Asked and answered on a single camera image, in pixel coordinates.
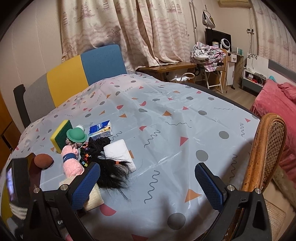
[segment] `plastic tablecloth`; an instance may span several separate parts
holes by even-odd
[[[107,240],[194,240],[218,212],[195,179],[204,162],[225,184],[238,189],[248,164],[259,119],[192,87],[137,73],[94,83],[32,123],[9,159],[46,153],[54,164],[41,173],[42,190],[65,179],[63,161],[50,136],[69,119],[89,127],[110,120],[111,141],[124,139],[137,170],[128,188],[101,189],[105,204],[82,222],[94,238]],[[5,173],[1,175],[1,191]]]

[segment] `green hat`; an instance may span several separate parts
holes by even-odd
[[[87,134],[85,134],[81,128],[75,127],[74,129],[67,130],[67,137],[70,141],[83,143],[87,139]]]

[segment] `metal bolt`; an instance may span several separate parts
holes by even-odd
[[[63,185],[61,185],[60,189],[61,189],[62,191],[65,191],[65,190],[68,189],[68,185],[67,185],[67,184],[63,184]]]
[[[227,189],[232,192],[235,190],[235,187],[233,185],[228,185]]]
[[[256,192],[257,194],[260,194],[260,193],[261,193],[261,190],[260,190],[259,188],[255,188],[255,192]]]
[[[40,188],[35,188],[34,189],[34,193],[39,193],[40,192]]]

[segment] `brown ball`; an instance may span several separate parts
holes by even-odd
[[[38,154],[34,158],[34,163],[39,168],[48,168],[51,164],[53,164],[54,160],[50,155],[47,154]]]

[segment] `tissue packet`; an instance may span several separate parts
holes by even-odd
[[[93,140],[99,139],[101,137],[109,137],[112,135],[112,126],[109,120],[91,126],[89,129],[89,137],[91,137]]]

